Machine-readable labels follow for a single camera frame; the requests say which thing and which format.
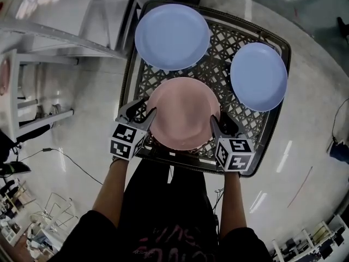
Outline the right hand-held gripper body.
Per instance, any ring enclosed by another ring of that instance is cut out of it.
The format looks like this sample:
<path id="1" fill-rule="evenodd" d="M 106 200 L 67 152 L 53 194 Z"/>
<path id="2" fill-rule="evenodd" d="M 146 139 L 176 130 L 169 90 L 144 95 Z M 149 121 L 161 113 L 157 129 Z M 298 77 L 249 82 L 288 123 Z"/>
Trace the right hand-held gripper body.
<path id="1" fill-rule="evenodd" d="M 250 139 L 219 138 L 215 160 L 224 172 L 245 172 L 254 158 L 254 145 Z"/>

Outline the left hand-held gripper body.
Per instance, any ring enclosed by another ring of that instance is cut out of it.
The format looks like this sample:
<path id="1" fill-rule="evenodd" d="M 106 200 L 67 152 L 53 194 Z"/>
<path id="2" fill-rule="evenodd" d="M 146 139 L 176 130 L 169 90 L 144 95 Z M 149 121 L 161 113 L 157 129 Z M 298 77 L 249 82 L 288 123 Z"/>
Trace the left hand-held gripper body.
<path id="1" fill-rule="evenodd" d="M 126 117 L 117 117 L 109 139 L 110 153 L 116 158 L 130 161 L 142 148 L 148 130 L 147 119 L 129 122 Z"/>

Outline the pink big plate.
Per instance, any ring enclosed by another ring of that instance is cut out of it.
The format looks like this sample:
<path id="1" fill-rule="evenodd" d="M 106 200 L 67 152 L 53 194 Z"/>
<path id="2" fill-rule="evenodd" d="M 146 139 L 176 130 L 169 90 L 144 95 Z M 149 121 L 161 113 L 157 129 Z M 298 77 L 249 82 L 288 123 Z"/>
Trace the pink big plate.
<path id="1" fill-rule="evenodd" d="M 220 118 L 220 104 L 203 82 L 179 77 L 160 84 L 147 101 L 149 113 L 156 108 L 150 132 L 162 145 L 187 151 L 204 145 L 212 137 L 210 117 Z"/>

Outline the blue big plate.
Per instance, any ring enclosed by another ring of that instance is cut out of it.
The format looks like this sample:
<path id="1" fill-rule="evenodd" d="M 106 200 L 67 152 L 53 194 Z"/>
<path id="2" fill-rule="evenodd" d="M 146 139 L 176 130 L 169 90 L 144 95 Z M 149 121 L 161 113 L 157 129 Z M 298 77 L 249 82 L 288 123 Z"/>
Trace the blue big plate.
<path id="1" fill-rule="evenodd" d="M 276 108 L 287 90 L 287 70 L 280 55 L 258 42 L 246 44 L 236 52 L 230 80 L 240 103 L 258 112 Z"/>
<path id="2" fill-rule="evenodd" d="M 150 10 L 135 31 L 135 46 L 142 59 L 167 71 L 191 67 L 205 55 L 209 43 L 207 21 L 193 8 L 180 4 Z"/>

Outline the person's right forearm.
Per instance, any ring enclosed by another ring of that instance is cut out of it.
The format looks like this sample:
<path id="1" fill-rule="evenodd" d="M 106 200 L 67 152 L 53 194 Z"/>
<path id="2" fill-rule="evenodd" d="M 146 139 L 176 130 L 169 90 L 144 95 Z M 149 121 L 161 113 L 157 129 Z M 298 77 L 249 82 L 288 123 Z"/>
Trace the person's right forearm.
<path id="1" fill-rule="evenodd" d="M 232 230 L 245 227 L 247 227 L 247 224 L 239 174 L 237 172 L 228 172 L 225 174 L 220 239 L 222 240 Z"/>

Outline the person's left forearm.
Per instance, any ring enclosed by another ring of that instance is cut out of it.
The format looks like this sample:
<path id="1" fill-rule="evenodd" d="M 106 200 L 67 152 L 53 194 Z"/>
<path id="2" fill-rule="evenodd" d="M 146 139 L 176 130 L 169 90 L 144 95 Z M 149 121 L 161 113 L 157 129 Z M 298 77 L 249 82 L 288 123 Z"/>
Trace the person's left forearm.
<path id="1" fill-rule="evenodd" d="M 115 159 L 109 168 L 105 181 L 94 202 L 93 211 L 97 211 L 118 227 L 129 162 Z"/>

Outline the person's black trousers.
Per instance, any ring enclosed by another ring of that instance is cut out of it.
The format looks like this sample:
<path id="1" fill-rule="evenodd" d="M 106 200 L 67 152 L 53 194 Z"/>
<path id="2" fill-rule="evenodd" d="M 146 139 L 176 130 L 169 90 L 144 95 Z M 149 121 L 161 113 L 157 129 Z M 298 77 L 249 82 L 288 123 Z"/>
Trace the person's black trousers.
<path id="1" fill-rule="evenodd" d="M 125 191 L 131 195 L 172 192 L 207 196 L 206 182 L 202 172 L 176 166 L 174 167 L 173 178 L 168 183 L 169 173 L 169 165 L 154 160 L 142 159 Z"/>

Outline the person's black printed shirt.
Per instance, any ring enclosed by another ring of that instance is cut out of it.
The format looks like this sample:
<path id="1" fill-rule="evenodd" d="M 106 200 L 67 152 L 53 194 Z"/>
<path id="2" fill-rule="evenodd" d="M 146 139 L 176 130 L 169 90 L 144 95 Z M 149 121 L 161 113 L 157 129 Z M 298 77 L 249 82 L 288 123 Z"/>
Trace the person's black printed shirt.
<path id="1" fill-rule="evenodd" d="M 88 211 L 49 262 L 273 262 L 250 228 L 221 241 L 193 225 L 170 224 L 122 233 L 104 215 Z"/>

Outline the white metal shelf rack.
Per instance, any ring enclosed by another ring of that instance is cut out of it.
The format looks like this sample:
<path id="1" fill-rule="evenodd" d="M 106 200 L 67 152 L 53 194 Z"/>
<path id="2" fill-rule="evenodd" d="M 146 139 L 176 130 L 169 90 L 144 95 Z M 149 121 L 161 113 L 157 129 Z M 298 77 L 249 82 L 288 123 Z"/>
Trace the white metal shelf rack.
<path id="1" fill-rule="evenodd" d="M 136 0 L 0 0 L 0 53 L 126 58 Z"/>

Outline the pale pink dish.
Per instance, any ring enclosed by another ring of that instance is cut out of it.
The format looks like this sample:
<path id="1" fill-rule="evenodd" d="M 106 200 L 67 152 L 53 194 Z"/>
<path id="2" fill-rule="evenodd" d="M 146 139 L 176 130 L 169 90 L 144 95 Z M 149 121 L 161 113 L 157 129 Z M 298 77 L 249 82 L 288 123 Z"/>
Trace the pale pink dish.
<path id="1" fill-rule="evenodd" d="M 0 96 L 7 93 L 10 81 L 10 59 L 6 57 L 0 64 Z"/>

